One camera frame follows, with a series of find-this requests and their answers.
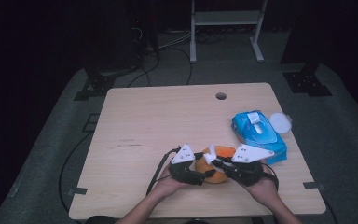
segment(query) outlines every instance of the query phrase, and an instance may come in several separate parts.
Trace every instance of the wooden table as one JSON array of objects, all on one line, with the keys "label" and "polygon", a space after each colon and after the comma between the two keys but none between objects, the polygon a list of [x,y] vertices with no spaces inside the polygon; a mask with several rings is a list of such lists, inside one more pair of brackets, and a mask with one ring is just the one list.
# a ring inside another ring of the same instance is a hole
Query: wooden table
[{"label": "wooden table", "polygon": [[[216,94],[226,95],[225,100]],[[261,110],[266,117],[282,109],[267,83],[112,89],[107,93],[69,215],[123,217],[145,196],[162,156],[189,143],[194,152],[210,144],[237,147],[230,128],[240,112]],[[295,214],[321,214],[324,202],[292,132],[282,135],[287,161],[272,165],[279,193]],[[243,217],[269,215],[237,183],[190,186],[158,205],[160,217]]]}]

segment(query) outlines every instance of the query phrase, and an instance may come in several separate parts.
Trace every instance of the dark floor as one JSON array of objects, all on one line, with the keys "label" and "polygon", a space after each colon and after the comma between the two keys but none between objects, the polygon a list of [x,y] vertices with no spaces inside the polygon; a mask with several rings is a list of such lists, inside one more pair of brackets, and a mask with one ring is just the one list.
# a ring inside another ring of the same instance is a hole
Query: dark floor
[{"label": "dark floor", "polygon": [[[188,53],[187,42],[175,45],[177,49],[165,49],[160,53],[158,67],[149,73],[150,83],[143,76],[131,86],[185,85],[190,71],[189,85],[269,83],[283,112],[293,119],[298,145],[315,181],[325,187],[322,194],[331,204],[338,222],[358,223],[358,104],[338,75],[324,65],[319,67],[316,76],[332,96],[292,93],[283,73],[298,71],[303,64],[280,64],[289,33],[261,34],[263,63],[255,59],[250,35],[226,35],[222,41],[199,44],[198,61],[192,64],[192,69],[186,55],[177,50]],[[159,43],[162,45],[175,38],[178,35],[160,35]],[[145,69],[152,68],[156,62],[154,57],[145,57]],[[139,70],[118,78],[115,88],[127,87],[142,73]],[[86,73],[78,71],[62,93],[0,208],[0,223],[75,223],[62,206],[59,183],[61,179],[62,197],[69,207],[92,137],[82,132],[83,126],[90,114],[100,113],[104,100],[90,97],[88,101],[74,101],[86,79]],[[334,223],[329,210],[322,215],[300,218],[305,223]],[[264,220],[272,223],[271,217]]]}]

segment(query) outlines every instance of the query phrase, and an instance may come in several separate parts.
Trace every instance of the white shelf frame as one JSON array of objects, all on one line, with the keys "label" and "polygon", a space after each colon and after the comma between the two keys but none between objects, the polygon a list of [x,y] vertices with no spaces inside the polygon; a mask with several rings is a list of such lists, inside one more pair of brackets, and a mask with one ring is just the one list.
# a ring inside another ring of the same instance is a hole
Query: white shelf frame
[{"label": "white shelf frame", "polygon": [[255,24],[255,35],[250,37],[251,45],[255,53],[255,57],[259,63],[264,62],[263,54],[257,41],[260,37],[261,25],[263,24],[264,15],[266,13],[267,1],[263,1],[260,10],[247,11],[202,11],[195,10],[195,1],[191,2],[191,37],[190,37],[190,61],[197,61],[196,50],[196,26],[200,25],[244,25]]}]

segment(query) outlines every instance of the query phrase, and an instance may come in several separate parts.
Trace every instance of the blue wipes package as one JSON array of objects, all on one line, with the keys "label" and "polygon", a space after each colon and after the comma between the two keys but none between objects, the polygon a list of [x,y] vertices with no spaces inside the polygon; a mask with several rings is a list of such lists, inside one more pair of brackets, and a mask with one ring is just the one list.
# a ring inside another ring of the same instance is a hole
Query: blue wipes package
[{"label": "blue wipes package", "polygon": [[286,144],[260,111],[237,114],[232,119],[231,127],[242,143],[275,153],[273,157],[267,158],[267,164],[287,160]]}]

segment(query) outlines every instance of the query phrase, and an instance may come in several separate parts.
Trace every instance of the white lid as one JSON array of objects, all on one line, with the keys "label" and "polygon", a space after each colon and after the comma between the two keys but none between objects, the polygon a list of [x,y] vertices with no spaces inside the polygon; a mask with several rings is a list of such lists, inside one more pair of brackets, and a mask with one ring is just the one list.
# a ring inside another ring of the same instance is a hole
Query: white lid
[{"label": "white lid", "polygon": [[269,117],[269,123],[277,133],[287,133],[292,129],[292,123],[283,113],[275,113]]}]

